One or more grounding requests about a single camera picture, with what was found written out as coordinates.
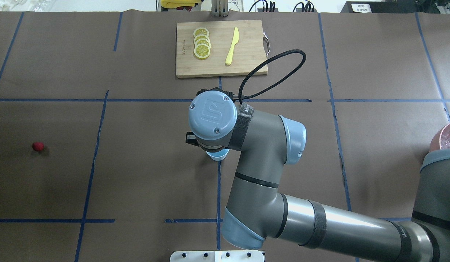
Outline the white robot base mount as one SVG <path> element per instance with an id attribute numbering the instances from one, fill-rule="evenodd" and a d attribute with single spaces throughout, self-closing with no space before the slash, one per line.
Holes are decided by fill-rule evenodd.
<path id="1" fill-rule="evenodd" d="M 259 250 L 211 250 L 175 251 L 170 262 L 265 262 L 264 251 Z"/>

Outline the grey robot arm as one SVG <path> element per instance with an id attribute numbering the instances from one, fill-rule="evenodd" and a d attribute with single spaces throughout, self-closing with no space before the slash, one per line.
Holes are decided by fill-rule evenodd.
<path id="1" fill-rule="evenodd" d="M 305 149 L 305 126 L 237 99 L 199 91 L 188 115 L 187 143 L 241 153 L 222 226 L 230 244 L 255 250 L 271 237 L 378 262 L 450 262 L 450 149 L 426 154 L 409 222 L 373 218 L 279 193 L 284 165 Z"/>

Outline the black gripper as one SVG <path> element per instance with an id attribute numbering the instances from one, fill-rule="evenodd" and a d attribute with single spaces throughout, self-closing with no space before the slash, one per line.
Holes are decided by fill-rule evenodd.
<path id="1" fill-rule="evenodd" d="M 193 132 L 186 132 L 185 142 L 196 147 L 200 147 L 200 144 Z"/>

